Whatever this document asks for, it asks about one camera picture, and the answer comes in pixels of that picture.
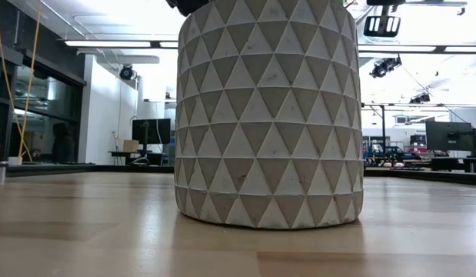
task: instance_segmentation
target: white wall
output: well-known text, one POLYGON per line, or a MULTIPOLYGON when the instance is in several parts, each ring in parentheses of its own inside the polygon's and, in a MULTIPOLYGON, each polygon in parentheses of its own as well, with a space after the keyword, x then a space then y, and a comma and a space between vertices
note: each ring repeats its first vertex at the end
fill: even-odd
POLYGON ((115 150, 113 132, 131 139, 131 118, 137 114, 138 92, 101 67, 95 56, 86 55, 79 140, 79 162, 112 165, 108 151, 115 150))

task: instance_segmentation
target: ceiling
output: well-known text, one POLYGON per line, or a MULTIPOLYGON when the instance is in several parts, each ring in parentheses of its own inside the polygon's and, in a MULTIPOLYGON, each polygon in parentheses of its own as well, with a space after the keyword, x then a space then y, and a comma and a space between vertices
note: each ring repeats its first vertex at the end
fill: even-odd
MULTIPOLYGON (((9 0, 35 18, 36 0, 9 0)), ((395 44, 476 44, 476 0, 467 0, 466 13, 458 16, 459 7, 401 6, 402 17, 397 38, 366 38, 359 28, 359 43, 395 44)), ((185 18, 164 0, 42 0, 42 23, 62 38, 68 39, 178 39, 185 18)), ((348 8, 360 26, 367 14, 380 14, 365 0, 356 0, 348 8)), ((105 55, 157 55, 158 67, 140 67, 142 75, 161 76, 167 86, 174 86, 175 50, 115 50, 105 55)), ((376 59, 361 61, 363 102, 407 103, 410 97, 426 89, 433 102, 476 103, 476 55, 403 55, 403 68, 396 68, 384 78, 373 79, 369 72, 376 59)))

